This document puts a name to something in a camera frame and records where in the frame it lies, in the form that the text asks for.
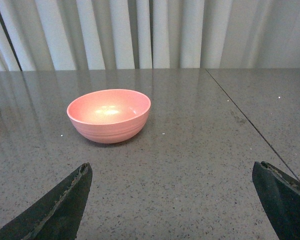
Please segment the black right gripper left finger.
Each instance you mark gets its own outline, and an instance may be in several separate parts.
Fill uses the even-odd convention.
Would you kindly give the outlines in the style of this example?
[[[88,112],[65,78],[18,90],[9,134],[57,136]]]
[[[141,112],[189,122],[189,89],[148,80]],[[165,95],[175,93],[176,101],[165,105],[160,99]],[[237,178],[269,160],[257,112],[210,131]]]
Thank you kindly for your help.
[[[74,240],[93,178],[84,163],[0,229],[0,240]]]

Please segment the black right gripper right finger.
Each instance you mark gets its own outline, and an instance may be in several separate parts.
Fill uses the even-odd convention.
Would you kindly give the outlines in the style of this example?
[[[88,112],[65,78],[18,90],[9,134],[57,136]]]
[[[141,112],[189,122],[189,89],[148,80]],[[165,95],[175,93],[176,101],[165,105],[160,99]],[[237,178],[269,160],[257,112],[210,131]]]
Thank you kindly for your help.
[[[300,182],[268,162],[255,162],[252,181],[280,240],[300,240]]]

